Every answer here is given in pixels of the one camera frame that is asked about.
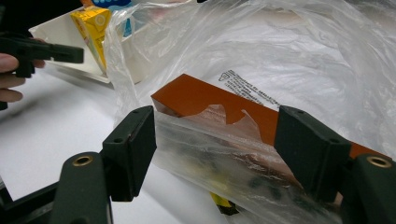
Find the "cardboard box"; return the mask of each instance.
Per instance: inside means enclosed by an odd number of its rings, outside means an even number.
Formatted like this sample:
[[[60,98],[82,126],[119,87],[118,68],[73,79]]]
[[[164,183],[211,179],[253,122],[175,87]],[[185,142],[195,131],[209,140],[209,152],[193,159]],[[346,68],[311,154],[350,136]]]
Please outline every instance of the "cardboard box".
[[[74,24],[78,28],[84,42],[90,49],[93,58],[103,72],[106,71],[106,59],[103,50],[105,31],[111,19],[111,11],[107,8],[85,7],[70,13]]]
[[[259,126],[262,141],[267,145],[274,145],[277,111],[222,90],[195,77],[183,74],[157,90],[151,95],[151,98],[158,111],[174,117],[197,115],[209,105],[223,105],[227,124],[235,123],[244,117],[245,114],[242,110],[245,110]],[[380,154],[357,143],[351,142],[351,144],[350,156],[352,158],[362,153]]]

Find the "finger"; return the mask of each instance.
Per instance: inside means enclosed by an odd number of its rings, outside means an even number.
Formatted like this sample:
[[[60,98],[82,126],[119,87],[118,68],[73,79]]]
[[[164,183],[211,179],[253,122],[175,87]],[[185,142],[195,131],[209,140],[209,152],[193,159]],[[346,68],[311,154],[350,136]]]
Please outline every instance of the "finger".
[[[22,93],[9,89],[0,89],[0,101],[13,103],[21,100],[23,97]]]
[[[19,66],[18,60],[5,53],[0,53],[0,73],[10,72],[17,69]]]
[[[36,68],[43,68],[46,66],[46,62],[44,60],[33,60],[33,66]]]
[[[0,75],[0,89],[11,88],[23,85],[26,82],[24,77],[16,77],[15,74]]]

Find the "clear plastic bag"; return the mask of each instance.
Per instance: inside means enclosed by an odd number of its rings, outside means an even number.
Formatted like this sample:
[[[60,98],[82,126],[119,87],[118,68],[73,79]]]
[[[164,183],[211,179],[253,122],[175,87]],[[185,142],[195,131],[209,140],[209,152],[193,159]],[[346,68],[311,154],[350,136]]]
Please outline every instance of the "clear plastic bag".
[[[274,110],[279,105],[301,108],[346,139],[395,159],[394,8],[396,4],[391,1],[351,4],[340,0],[209,0],[202,4],[146,3],[117,11],[106,29],[104,43],[106,72],[118,94],[116,123],[132,109],[152,105],[152,93],[185,73]],[[134,31],[125,38],[120,34],[127,19]],[[241,87],[251,92],[241,92]],[[219,195],[232,197],[203,184],[208,179],[172,166],[179,164],[172,163],[177,157],[169,156],[172,151],[165,146],[172,144],[172,138],[166,135],[174,130],[166,128],[177,130],[182,121],[158,115],[156,164]],[[194,130],[194,125],[185,128]],[[205,137],[213,140],[214,133],[206,133]],[[200,164],[202,153],[208,153],[207,162],[221,155],[221,160],[215,159],[218,166],[235,168],[226,166],[235,149],[216,143],[202,151],[205,137],[197,140],[198,147],[193,147],[190,155],[179,156]],[[183,146],[186,139],[180,138],[177,143]],[[239,172],[246,171],[246,166],[239,168]],[[307,206],[309,212],[295,202],[284,203],[286,206],[271,203],[271,192],[239,190],[232,195],[240,197],[233,199],[251,218],[256,216],[268,223],[340,222],[328,208],[310,202],[302,193],[293,192],[289,199],[303,197],[302,203],[314,205]],[[266,216],[260,214],[257,209],[269,204],[274,209],[264,213]]]

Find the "brass grommet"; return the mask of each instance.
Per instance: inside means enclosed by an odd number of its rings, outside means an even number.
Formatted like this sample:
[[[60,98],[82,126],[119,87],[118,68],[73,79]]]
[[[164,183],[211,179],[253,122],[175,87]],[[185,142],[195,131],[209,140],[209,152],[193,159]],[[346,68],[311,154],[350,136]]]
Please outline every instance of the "brass grommet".
[[[75,161],[73,161],[74,166],[84,166],[93,161],[92,156],[80,156]]]
[[[390,163],[389,161],[376,156],[367,157],[367,161],[370,162],[372,165],[381,168],[390,168],[392,166],[392,163]]]

